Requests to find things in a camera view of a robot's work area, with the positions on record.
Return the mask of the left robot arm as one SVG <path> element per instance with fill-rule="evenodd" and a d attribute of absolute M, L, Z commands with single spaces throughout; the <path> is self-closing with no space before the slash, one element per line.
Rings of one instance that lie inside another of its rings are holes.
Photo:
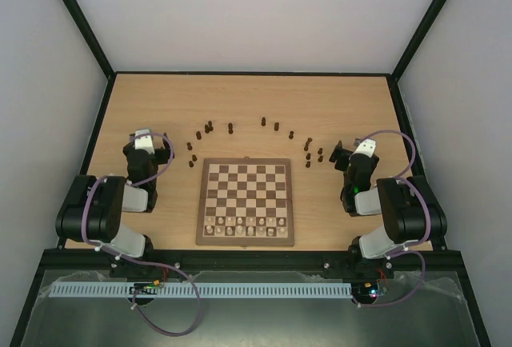
<path fill-rule="evenodd" d="M 150 213 L 157 198 L 157 178 L 174 160 L 174 147 L 167 134 L 137 130 L 123 147 L 127 176 L 78 175 L 55 220 L 60 238 L 90 245 L 112 257 L 112 266 L 123 261 L 141 267 L 143 273 L 169 273 L 162 263 L 148 261 L 153 252 L 150 238 L 122 224 L 123 213 Z"/>

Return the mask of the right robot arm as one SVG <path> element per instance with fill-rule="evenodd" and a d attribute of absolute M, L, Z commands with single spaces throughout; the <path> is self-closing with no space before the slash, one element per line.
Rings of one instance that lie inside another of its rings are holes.
<path fill-rule="evenodd" d="M 347 269 L 364 277 L 397 253 L 447 232 L 446 215 L 425 177 L 371 177 L 378 164 L 376 142 L 366 139 L 351 151 L 339 142 L 330 155 L 334 168 L 343 173 L 340 200 L 352 217 L 382 216 L 382 225 L 357 236 L 347 250 Z"/>

